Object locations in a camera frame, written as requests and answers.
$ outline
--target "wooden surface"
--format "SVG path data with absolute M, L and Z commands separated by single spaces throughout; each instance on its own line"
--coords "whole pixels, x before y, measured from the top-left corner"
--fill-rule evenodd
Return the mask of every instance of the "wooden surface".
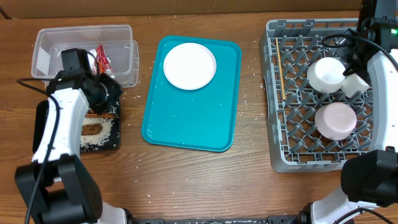
M 136 218 L 266 217 L 296 214 L 306 203 L 325 197 L 340 184 L 338 171 L 280 174 L 270 165 L 258 50 L 266 23 L 270 19 L 357 16 L 358 12 L 302 12 L 0 21 L 0 223 L 22 223 L 26 212 L 14 172 L 32 158 L 35 108 L 45 97 L 15 80 L 30 77 L 40 29 L 129 24 L 138 42 L 140 82 L 125 89 L 125 99 L 121 100 L 121 148 L 81 155 L 105 201 L 130 209 Z M 241 47 L 238 113 L 242 115 L 237 114 L 234 143 L 228 151 L 185 150 L 143 140 L 141 124 L 153 61 L 157 44 L 166 35 L 231 40 Z M 378 211 L 398 222 L 397 208 L 393 205 Z M 380 223 L 370 215 L 356 220 Z

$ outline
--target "teal tray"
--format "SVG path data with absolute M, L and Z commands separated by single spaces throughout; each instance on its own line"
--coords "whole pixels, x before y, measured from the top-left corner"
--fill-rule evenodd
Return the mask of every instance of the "teal tray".
M 209 84 L 181 90 L 166 79 L 163 62 L 175 46 L 197 43 L 214 55 L 217 69 Z M 158 46 L 142 124 L 152 144 L 223 152 L 234 137 L 242 51 L 233 42 L 167 36 Z

